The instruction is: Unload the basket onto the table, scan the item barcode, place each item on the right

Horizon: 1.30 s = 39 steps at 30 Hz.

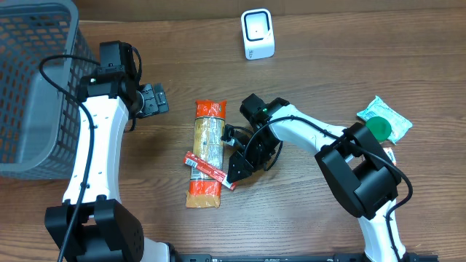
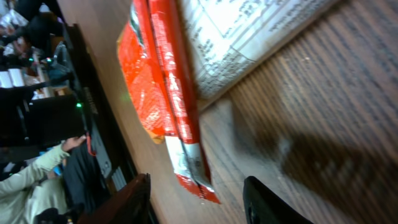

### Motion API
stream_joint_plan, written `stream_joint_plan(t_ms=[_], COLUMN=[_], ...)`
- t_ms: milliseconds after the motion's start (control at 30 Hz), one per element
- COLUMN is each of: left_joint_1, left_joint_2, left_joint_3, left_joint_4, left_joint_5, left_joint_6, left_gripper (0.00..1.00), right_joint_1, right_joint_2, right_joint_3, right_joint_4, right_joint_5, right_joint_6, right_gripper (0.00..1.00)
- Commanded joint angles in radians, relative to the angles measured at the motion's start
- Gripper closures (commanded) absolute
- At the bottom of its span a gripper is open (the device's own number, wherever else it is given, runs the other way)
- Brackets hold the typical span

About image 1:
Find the green lidded jar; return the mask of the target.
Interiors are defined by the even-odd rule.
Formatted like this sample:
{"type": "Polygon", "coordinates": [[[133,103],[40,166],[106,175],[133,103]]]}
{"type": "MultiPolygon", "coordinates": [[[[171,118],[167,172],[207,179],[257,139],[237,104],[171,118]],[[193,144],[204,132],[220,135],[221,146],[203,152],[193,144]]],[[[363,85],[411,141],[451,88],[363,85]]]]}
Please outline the green lidded jar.
{"type": "Polygon", "coordinates": [[[380,116],[371,117],[366,126],[380,143],[386,141],[392,132],[391,124],[380,116]]]}

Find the teal tissue pack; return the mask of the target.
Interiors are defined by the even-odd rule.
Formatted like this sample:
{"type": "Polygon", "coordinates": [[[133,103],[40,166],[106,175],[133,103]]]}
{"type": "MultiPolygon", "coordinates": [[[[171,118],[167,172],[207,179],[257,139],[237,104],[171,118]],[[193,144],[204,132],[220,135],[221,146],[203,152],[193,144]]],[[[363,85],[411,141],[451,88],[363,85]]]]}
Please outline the teal tissue pack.
{"type": "Polygon", "coordinates": [[[390,108],[377,95],[368,104],[367,108],[356,113],[356,116],[365,122],[368,122],[369,119],[374,117],[381,117],[385,119],[391,127],[391,131],[387,136],[387,139],[393,144],[396,144],[413,127],[413,124],[407,118],[390,108]]]}

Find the orange Kleenex tissue pack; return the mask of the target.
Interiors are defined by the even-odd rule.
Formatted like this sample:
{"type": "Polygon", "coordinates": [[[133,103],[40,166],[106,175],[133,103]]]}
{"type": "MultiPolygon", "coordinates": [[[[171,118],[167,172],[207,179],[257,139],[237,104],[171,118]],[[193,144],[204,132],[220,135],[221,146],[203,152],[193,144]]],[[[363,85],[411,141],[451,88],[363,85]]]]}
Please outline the orange Kleenex tissue pack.
{"type": "Polygon", "coordinates": [[[389,157],[390,161],[396,165],[396,158],[394,151],[390,147],[384,147],[385,154],[389,157]]]}

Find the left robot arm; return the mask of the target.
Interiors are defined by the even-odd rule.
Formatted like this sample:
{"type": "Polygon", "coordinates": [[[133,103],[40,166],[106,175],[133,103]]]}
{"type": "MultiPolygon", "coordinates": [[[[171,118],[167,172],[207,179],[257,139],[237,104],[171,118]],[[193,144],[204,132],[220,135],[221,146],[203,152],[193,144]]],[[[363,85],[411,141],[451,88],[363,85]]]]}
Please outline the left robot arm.
{"type": "Polygon", "coordinates": [[[77,94],[80,130],[63,202],[46,210],[44,224],[59,261],[176,261],[173,247],[145,237],[141,222],[121,203],[119,161],[126,124],[168,112],[161,84],[141,84],[138,50],[122,41],[100,44],[96,69],[77,94]]]}

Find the red coffee sachet stick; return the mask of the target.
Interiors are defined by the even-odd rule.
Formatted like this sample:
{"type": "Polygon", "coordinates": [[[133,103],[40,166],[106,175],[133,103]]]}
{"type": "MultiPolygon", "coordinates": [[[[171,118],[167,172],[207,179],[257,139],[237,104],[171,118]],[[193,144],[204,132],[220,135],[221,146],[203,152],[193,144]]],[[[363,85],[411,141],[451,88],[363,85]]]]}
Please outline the red coffee sachet stick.
{"type": "Polygon", "coordinates": [[[217,167],[214,167],[213,165],[209,164],[203,159],[200,159],[198,156],[196,156],[194,153],[188,151],[184,157],[184,163],[187,164],[190,167],[193,167],[194,169],[208,175],[210,178],[218,181],[221,183],[223,186],[227,187],[230,190],[235,190],[237,183],[230,183],[227,181],[227,174],[218,169],[217,167]]]}

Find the orange spaghetti packet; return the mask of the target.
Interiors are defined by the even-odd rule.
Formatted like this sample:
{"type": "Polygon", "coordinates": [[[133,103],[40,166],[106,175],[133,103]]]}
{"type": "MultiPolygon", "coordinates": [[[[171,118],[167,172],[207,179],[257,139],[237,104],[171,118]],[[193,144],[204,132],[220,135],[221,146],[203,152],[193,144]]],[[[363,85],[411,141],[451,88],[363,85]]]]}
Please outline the orange spaghetti packet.
{"type": "MultiPolygon", "coordinates": [[[[226,101],[196,101],[194,146],[192,152],[200,159],[221,169],[224,160],[223,135],[226,118],[226,101]]],[[[189,190],[186,192],[188,208],[220,207],[222,185],[196,168],[191,169],[189,190]]]]}

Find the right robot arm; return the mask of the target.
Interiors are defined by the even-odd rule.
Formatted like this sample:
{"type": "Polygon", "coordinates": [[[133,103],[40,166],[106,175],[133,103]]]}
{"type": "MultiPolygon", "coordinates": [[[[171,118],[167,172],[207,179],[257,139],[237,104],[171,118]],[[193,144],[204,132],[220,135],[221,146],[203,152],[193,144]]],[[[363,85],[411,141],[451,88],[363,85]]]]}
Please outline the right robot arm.
{"type": "Polygon", "coordinates": [[[413,194],[411,181],[361,123],[334,126],[308,116],[282,98],[265,103],[255,94],[240,106],[250,129],[226,125],[223,142],[236,147],[228,183],[272,167],[285,142],[311,153],[334,198],[360,224],[366,261],[413,261],[398,232],[395,210],[413,194]]]}

